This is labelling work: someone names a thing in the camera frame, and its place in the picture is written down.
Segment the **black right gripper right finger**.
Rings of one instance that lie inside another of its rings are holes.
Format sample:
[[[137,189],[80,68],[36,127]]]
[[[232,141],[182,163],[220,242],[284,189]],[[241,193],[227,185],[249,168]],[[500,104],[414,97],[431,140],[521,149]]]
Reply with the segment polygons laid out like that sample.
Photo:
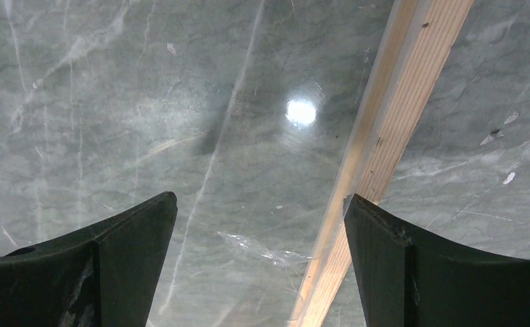
[[[530,259],[456,243],[357,194],[344,223],[367,326],[530,326]]]

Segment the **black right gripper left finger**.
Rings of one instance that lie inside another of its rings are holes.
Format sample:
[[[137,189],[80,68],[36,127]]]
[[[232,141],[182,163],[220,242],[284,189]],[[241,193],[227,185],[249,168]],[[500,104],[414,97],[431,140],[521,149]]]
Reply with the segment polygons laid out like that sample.
[[[0,326],[144,326],[177,216],[165,191],[0,257]]]

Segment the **clear plastic sheet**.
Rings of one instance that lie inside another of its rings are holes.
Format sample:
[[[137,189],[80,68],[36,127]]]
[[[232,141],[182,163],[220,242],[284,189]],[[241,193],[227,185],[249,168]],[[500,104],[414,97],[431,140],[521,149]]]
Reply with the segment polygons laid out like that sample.
[[[148,326],[286,326],[391,1],[0,1],[0,255],[163,191]]]

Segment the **white wooden picture frame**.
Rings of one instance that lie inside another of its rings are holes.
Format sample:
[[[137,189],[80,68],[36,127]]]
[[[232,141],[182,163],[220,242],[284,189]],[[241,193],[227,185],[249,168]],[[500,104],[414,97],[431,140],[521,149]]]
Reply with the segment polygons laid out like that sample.
[[[446,63],[471,1],[395,1],[289,326],[321,326],[351,265],[349,195],[378,204]]]

